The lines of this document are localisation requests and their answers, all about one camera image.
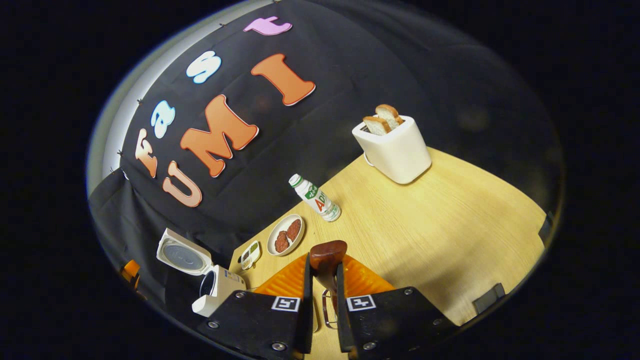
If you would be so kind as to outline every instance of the white plate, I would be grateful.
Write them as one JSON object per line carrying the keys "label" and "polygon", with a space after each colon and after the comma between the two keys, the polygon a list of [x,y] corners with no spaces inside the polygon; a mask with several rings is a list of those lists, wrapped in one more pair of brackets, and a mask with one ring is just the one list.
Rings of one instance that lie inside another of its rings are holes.
{"label": "white plate", "polygon": [[[278,233],[280,233],[280,231],[286,231],[291,225],[291,223],[293,223],[296,219],[300,220],[300,232],[298,232],[298,235],[293,240],[287,238],[287,241],[289,242],[289,247],[287,247],[286,250],[284,250],[283,252],[277,252],[276,240],[278,239]],[[296,246],[298,246],[298,244],[300,243],[300,240],[302,240],[302,237],[304,235],[305,235],[305,221],[302,220],[300,215],[291,214],[288,217],[285,217],[284,219],[282,219],[279,223],[276,224],[276,226],[274,226],[273,230],[271,230],[271,234],[269,235],[269,240],[267,241],[267,251],[274,256],[285,256],[286,254],[292,252],[293,249],[296,248]]]}

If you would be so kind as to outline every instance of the white appliance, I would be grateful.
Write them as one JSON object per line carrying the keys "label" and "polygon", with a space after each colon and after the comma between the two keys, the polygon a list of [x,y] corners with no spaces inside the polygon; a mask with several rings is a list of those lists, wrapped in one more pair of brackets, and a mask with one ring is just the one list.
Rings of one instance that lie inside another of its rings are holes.
{"label": "white appliance", "polygon": [[385,135],[370,133],[364,122],[354,127],[351,133],[364,151],[369,165],[398,184],[408,184],[431,166],[431,156],[414,119],[400,117],[404,122]]}
{"label": "white appliance", "polygon": [[227,269],[213,265],[211,253],[167,228],[158,243],[156,258],[189,275],[205,275],[200,298],[191,309],[209,317],[236,290],[246,290],[244,279]]}

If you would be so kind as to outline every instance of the meat patty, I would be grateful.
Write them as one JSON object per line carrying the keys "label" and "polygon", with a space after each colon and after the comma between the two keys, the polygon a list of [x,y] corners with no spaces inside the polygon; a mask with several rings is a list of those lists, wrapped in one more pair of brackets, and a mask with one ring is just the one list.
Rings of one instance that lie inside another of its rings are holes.
{"label": "meat patty", "polygon": [[289,241],[287,241],[287,232],[286,231],[280,231],[278,233],[278,239],[276,240],[276,251],[277,252],[283,252],[285,250],[287,250],[287,247],[289,247]]}
{"label": "meat patty", "polygon": [[291,240],[294,240],[298,233],[300,232],[300,219],[296,219],[296,221],[292,222],[287,229],[287,237]]}

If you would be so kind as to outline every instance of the screw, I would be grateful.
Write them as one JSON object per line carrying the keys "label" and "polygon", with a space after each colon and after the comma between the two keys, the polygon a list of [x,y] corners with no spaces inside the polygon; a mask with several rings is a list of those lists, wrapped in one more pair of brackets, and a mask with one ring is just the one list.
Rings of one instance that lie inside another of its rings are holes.
{"label": "screw", "polygon": [[276,351],[284,351],[286,350],[287,345],[284,345],[283,343],[273,343],[271,344],[271,348]]}

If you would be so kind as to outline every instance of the white bottle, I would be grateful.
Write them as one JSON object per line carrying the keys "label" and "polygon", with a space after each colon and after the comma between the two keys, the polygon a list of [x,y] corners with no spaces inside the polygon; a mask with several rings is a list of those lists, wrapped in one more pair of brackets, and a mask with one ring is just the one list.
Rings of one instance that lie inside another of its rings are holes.
{"label": "white bottle", "polygon": [[342,213],[340,206],[331,201],[322,190],[309,180],[304,180],[300,175],[295,174],[289,179],[289,184],[302,200],[326,221],[335,221],[340,217]]}

